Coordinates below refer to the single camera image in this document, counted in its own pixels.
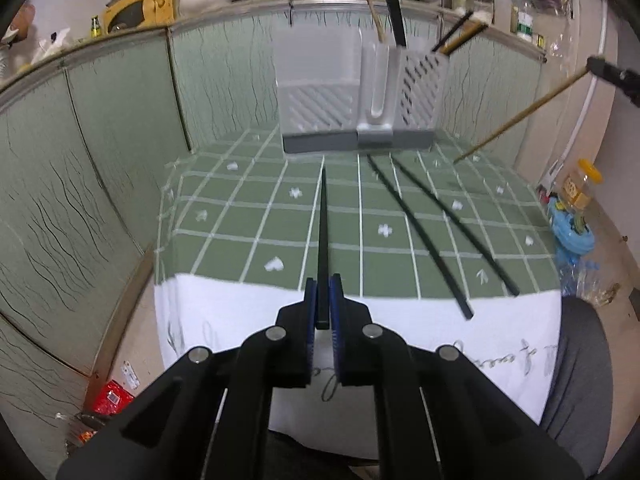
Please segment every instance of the green tiled surface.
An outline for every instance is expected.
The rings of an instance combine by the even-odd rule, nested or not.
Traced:
[[[396,154],[489,248],[524,293],[558,288],[554,238],[536,195],[485,154],[453,166],[466,148],[440,133],[428,152]],[[388,156],[376,161],[433,239],[470,298],[504,296],[475,247]],[[450,298],[414,229],[366,158],[285,158],[276,130],[246,131],[168,165],[159,216],[161,281],[178,272],[233,282],[300,288],[315,276],[319,176],[328,179],[331,272],[347,294]]]

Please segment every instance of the white bottle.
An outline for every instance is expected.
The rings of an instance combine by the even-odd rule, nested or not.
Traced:
[[[524,2],[518,12],[518,34],[517,36],[528,43],[532,43],[533,38],[533,16],[530,14],[531,5]]]
[[[494,0],[494,25],[503,32],[511,31],[511,0]]]

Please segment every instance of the black metal arm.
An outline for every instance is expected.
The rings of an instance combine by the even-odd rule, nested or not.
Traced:
[[[587,60],[587,69],[594,76],[620,88],[633,104],[640,107],[640,75],[636,72],[630,69],[622,70],[601,57],[590,57]]]
[[[240,348],[192,348],[66,460],[58,480],[260,479],[273,388],[311,381],[316,286],[307,280],[304,300]],[[457,348],[408,346],[345,298],[338,274],[329,296],[338,380],[374,388],[383,479],[583,478]]]

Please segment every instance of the gray fabric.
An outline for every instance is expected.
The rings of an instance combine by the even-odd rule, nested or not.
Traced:
[[[358,459],[309,449],[290,436],[268,431],[262,480],[359,480],[349,464],[360,463]]]
[[[569,452],[588,478],[598,472],[609,439],[613,376],[598,314],[562,298],[556,369],[540,427]]]

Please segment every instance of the jar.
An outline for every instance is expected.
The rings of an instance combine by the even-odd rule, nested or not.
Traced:
[[[593,197],[593,187],[602,183],[602,174],[586,158],[578,160],[578,167],[569,173],[559,191],[567,208],[581,212]]]

